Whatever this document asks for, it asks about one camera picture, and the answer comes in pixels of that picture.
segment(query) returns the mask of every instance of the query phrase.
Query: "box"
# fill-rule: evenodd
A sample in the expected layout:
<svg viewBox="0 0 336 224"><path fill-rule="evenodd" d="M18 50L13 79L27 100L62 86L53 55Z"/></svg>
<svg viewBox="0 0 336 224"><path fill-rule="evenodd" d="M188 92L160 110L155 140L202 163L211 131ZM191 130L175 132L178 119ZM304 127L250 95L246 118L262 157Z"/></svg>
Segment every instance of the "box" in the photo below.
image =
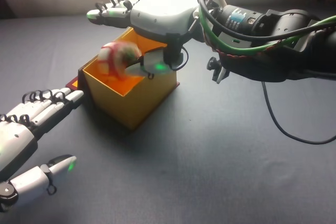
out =
<svg viewBox="0 0 336 224"><path fill-rule="evenodd" d="M118 39L137 44L143 54L166 46L139 36L132 28ZM131 130L137 128L177 86L176 72L157 74L151 80L144 77L127 77L120 81L101 75L98 71L97 56L79 70L78 81L79 86L82 85L81 82L85 82L97 108Z"/></svg>

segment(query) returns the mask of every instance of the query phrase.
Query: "table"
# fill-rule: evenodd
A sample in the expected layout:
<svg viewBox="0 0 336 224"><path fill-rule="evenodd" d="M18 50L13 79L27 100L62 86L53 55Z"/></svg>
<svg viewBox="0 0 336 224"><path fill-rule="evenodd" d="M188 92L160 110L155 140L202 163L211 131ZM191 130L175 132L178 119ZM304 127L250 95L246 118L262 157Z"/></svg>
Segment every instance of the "table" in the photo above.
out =
<svg viewBox="0 0 336 224"><path fill-rule="evenodd" d="M64 87L121 33L84 15L0 21L0 111L26 91ZM186 48L181 85L135 132L94 121L79 107L44 135L16 174L67 153L78 164L56 195L1 215L0 223L335 223L336 142L285 137L259 82L231 74L218 85L206 70L215 54L195 41ZM310 140L336 134L335 82L267 86L289 133Z"/></svg>

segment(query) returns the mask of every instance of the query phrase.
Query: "open box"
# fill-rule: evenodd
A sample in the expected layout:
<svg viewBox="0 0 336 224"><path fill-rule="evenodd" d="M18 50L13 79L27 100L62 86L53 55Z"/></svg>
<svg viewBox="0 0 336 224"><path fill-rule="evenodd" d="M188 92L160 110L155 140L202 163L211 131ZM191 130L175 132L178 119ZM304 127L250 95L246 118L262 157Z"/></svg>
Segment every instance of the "open box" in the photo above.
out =
<svg viewBox="0 0 336 224"><path fill-rule="evenodd" d="M132 28L118 39L137 44L143 54L166 46L139 36ZM79 70L78 81L78 88L86 86L97 108L131 130L139 126L178 84L176 72L157 74L153 79L129 76L123 81L104 76L98 71L97 56Z"/></svg>

